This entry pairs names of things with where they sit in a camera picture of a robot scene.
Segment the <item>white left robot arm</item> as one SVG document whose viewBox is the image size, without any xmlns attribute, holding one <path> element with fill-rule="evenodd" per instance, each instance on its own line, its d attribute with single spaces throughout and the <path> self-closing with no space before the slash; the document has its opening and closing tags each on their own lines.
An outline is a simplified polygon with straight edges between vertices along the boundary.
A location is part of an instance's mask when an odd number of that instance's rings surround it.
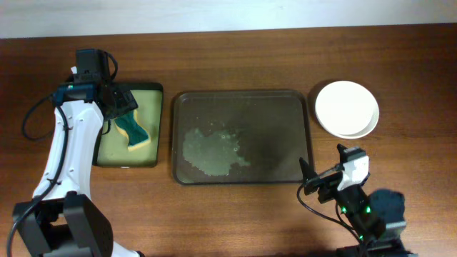
<svg viewBox="0 0 457 257">
<path fill-rule="evenodd" d="M 55 127 L 46 168 L 32 199 L 17 203 L 6 241 L 19 234 L 31 256 L 141 256 L 114 240 L 112 226 L 91 200 L 91 169 L 104 122 L 137 108 L 117 85 L 70 83 L 49 96 Z"/>
</svg>

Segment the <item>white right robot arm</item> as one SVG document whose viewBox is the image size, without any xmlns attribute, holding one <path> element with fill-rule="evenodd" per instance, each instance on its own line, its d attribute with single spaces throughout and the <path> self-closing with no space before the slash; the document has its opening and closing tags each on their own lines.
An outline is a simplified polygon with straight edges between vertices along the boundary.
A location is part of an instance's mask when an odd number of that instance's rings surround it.
<svg viewBox="0 0 457 257">
<path fill-rule="evenodd" d="M 303 183 L 297 189 L 298 202 L 311 213 L 345 228 L 356 240 L 355 246 L 336 249 L 337 256 L 414 256 L 406 250 L 401 233 L 406 228 L 405 197 L 389 189 L 371 194 L 363 191 L 369 172 L 369 157 L 362 148 L 337 145 L 339 162 L 323 173 L 299 159 Z M 318 194 L 319 203 L 335 202 L 336 218 L 306 204 L 302 195 Z"/>
</svg>

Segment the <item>pink plate with yellow stain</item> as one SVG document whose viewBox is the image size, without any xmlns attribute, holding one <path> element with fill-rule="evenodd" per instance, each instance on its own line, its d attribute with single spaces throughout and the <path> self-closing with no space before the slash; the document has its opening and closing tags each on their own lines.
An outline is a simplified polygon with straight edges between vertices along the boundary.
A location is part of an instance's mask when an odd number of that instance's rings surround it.
<svg viewBox="0 0 457 257">
<path fill-rule="evenodd" d="M 357 139 L 367 136 L 378 124 L 380 112 L 375 106 L 371 111 L 356 111 L 337 114 L 330 111 L 317 111 L 318 122 L 331 135 L 344 139 Z"/>
</svg>

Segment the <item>cream white plate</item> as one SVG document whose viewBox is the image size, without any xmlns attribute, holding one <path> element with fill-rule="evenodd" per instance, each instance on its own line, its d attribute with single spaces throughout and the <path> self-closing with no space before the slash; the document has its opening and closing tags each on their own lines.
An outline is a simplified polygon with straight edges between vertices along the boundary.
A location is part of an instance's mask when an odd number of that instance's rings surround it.
<svg viewBox="0 0 457 257">
<path fill-rule="evenodd" d="M 374 95 L 364 86 L 352 81 L 335 81 L 324 86 L 315 100 L 317 111 L 349 114 L 356 111 L 371 111 L 379 107 Z"/>
</svg>

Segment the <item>green and yellow sponge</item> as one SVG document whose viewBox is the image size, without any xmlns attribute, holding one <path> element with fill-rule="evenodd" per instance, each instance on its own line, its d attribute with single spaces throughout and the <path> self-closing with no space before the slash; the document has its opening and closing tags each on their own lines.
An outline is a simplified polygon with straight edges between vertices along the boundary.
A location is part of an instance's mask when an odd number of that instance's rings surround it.
<svg viewBox="0 0 457 257">
<path fill-rule="evenodd" d="M 117 131 L 127 139 L 128 151 L 138 150 L 151 143 L 149 132 L 139 124 L 136 109 L 115 118 L 114 123 Z"/>
</svg>

